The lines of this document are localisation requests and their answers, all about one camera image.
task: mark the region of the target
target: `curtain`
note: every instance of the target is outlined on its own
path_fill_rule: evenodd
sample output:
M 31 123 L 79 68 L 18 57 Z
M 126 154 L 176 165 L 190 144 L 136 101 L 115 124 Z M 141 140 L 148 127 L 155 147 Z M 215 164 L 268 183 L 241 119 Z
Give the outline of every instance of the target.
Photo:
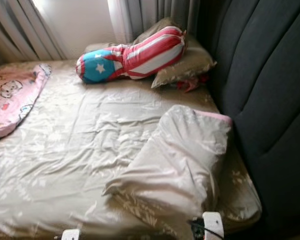
M 200 0 L 108 0 L 110 18 L 119 43 L 130 43 L 165 17 L 195 35 Z
M 31 0 L 0 0 L 0 57 L 5 62 L 65 58 Z

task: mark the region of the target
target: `pink trim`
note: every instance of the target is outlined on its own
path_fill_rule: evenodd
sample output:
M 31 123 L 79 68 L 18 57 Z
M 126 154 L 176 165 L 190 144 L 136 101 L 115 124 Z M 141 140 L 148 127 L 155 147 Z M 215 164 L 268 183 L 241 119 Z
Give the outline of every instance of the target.
M 219 113 L 215 113 L 215 112 L 208 112 L 208 111 L 198 111 L 195 110 L 196 113 L 207 116 L 207 117 L 212 117 L 215 119 L 220 119 L 222 121 L 227 122 L 228 124 L 230 124 L 232 126 L 232 119 L 229 116 L 226 115 L 222 115 Z

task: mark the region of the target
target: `blue star pattern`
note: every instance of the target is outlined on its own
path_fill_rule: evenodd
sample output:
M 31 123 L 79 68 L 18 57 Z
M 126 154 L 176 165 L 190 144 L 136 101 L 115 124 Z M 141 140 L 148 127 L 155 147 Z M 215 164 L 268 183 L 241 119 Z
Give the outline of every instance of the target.
M 111 51 L 101 49 L 88 52 L 83 56 L 86 80 L 93 83 L 105 82 L 115 72 L 114 62 L 103 58 L 108 55 L 111 55 Z

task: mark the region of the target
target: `beige pillow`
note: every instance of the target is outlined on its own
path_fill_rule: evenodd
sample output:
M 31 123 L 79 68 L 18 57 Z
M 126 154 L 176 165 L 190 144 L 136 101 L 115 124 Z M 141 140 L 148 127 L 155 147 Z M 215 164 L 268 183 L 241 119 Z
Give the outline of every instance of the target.
M 160 31 L 161 29 L 167 27 L 167 26 L 176 26 L 181 29 L 181 27 L 176 24 L 171 17 L 165 17 L 158 21 L 156 24 L 154 24 L 152 27 L 150 27 L 147 31 L 144 33 L 141 33 L 132 44 L 138 44 L 141 43 L 143 40 L 147 39 L 151 35 L 155 34 L 156 32 Z
M 89 53 L 89 52 L 93 52 L 96 50 L 100 50 L 100 49 L 105 49 L 111 46 L 116 46 L 118 44 L 115 43 L 111 43 L 111 42 L 102 42 L 102 43 L 94 43 L 94 44 L 90 44 L 88 45 L 85 50 L 84 50 L 84 54 Z
M 181 60 L 161 69 L 152 82 L 152 89 L 206 73 L 217 64 L 193 36 L 188 35 L 187 39 L 188 47 Z

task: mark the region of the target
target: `folded blanket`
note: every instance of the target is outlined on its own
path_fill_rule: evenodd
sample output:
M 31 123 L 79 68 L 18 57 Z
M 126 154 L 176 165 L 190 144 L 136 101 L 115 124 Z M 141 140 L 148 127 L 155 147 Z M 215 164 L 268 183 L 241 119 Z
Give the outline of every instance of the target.
M 10 134 L 30 112 L 50 74 L 47 64 L 39 64 L 33 71 L 0 71 L 0 138 Z
M 127 167 L 109 181 L 114 198 L 150 226 L 191 239 L 187 220 L 214 211 L 228 145 L 229 117 L 175 105 Z

